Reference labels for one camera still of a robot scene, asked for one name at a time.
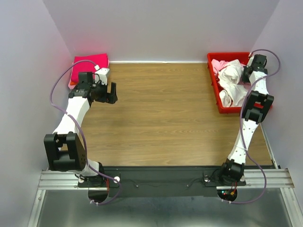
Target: red cloth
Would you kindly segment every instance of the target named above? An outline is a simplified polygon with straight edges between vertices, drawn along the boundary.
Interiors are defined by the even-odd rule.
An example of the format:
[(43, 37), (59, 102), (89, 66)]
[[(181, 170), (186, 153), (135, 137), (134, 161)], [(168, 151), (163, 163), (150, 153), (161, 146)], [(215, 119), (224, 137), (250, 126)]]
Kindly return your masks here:
[[(89, 56), (75, 56), (74, 63), (80, 60), (91, 60), (99, 65), (101, 68), (108, 68), (108, 57), (106, 53), (95, 54)], [(71, 71), (71, 81), (77, 84), (79, 82), (78, 73), (79, 72), (96, 72), (94, 65), (90, 62), (82, 62), (75, 65)]]

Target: wooden surface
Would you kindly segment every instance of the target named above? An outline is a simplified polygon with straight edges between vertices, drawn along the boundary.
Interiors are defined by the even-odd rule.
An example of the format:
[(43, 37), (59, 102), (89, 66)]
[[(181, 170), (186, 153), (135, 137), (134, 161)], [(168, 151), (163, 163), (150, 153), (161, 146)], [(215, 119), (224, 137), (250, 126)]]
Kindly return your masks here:
[[(118, 102), (94, 102), (82, 123), (90, 159), (106, 166), (221, 165), (226, 160), (239, 118), (218, 113), (206, 64), (111, 64), (110, 69)], [(260, 127), (250, 153), (260, 164), (271, 164)]]

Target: white wall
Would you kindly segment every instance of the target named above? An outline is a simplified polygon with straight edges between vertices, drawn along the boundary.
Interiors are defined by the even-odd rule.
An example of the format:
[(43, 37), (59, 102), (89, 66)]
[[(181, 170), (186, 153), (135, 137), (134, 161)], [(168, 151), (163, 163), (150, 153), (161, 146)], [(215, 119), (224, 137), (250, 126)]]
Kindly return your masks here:
[[(25, 227), (47, 167), (43, 138), (61, 115), (49, 91), (71, 57), (41, 0), (2, 0), (0, 27), (0, 226)], [(55, 95), (63, 106), (66, 85)]]
[[(301, 208), (303, 208), (302, 9), (301, 0), (281, 0), (253, 48), (271, 49), (281, 58), (280, 73), (267, 81), (268, 90), (275, 96), (275, 100), (274, 108), (267, 115), (263, 125), (277, 162), (281, 167), (289, 168)], [(277, 67), (273, 57), (269, 58), (268, 65), (273, 70)]]
[(278, 0), (43, 0), (69, 51), (111, 61), (206, 61), (250, 50)]

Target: red container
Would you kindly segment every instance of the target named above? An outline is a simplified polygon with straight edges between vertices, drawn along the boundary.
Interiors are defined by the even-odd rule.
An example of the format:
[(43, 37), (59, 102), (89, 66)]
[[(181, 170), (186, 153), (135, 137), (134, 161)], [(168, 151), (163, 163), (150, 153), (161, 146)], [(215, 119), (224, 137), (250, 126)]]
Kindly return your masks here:
[(212, 86), (214, 88), (214, 96), (216, 97), (217, 106), (219, 109), (219, 113), (221, 114), (233, 114), (240, 113), (241, 107), (223, 107), (221, 99), (219, 97), (219, 92), (223, 90), (223, 88), (218, 84), (216, 80), (216, 76), (214, 74), (212, 59), (216, 59), (218, 61), (233, 61), (238, 59), (240, 63), (246, 65), (248, 63), (249, 52), (232, 52), (232, 53), (208, 53), (207, 59), (207, 67), (210, 73), (210, 78), (212, 79)]

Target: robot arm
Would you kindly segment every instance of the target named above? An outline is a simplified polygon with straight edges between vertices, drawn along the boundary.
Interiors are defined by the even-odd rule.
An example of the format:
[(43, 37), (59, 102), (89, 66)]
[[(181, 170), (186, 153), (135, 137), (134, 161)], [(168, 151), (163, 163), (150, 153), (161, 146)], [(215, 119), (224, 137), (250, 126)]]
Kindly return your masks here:
[[(92, 102), (114, 104), (118, 100), (116, 83), (111, 83), (111, 92), (107, 92), (108, 76), (109, 69), (106, 68), (99, 69), (95, 73), (95, 79), (92, 72), (79, 73), (79, 82), (69, 93), (66, 112), (73, 116), (80, 126)], [(67, 145), (67, 150), (62, 150), (64, 144)], [(103, 172), (100, 163), (87, 159), (79, 139), (79, 130), (75, 122), (66, 114), (54, 132), (45, 136), (44, 145), (50, 170), (70, 171), (84, 177), (94, 177), (97, 173), (89, 168), (90, 165)]]
[[(259, 78), (266, 76), (267, 69), (264, 68), (266, 62), (266, 56), (264, 55), (257, 54), (252, 56), (247, 66), (244, 67), (242, 81), (249, 81), (253, 84)], [(247, 148), (250, 145), (255, 130), (259, 126), (259, 123), (265, 119), (273, 101), (274, 97), (270, 96), (267, 91), (266, 79), (259, 80), (252, 88), (241, 116), (243, 136)], [(245, 160), (246, 150), (239, 130), (233, 149), (222, 165), (220, 172), (221, 180), (223, 182), (240, 181), (244, 174)]]

